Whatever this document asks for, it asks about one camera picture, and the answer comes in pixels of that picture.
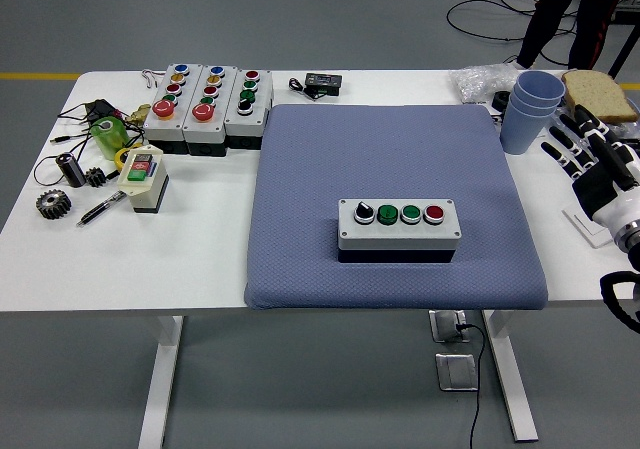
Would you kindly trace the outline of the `robot right hand white black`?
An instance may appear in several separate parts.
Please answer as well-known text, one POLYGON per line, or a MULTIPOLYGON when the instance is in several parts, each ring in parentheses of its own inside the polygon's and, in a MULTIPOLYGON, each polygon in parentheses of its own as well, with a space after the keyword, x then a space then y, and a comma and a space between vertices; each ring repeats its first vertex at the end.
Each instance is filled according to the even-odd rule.
POLYGON ((541 149, 572 180, 572 189, 585 215, 606 228, 616 245, 630 253, 639 244, 639 156, 588 109, 577 105, 574 116, 560 120, 586 144, 583 150, 553 126, 551 135, 570 155, 548 142, 541 149))

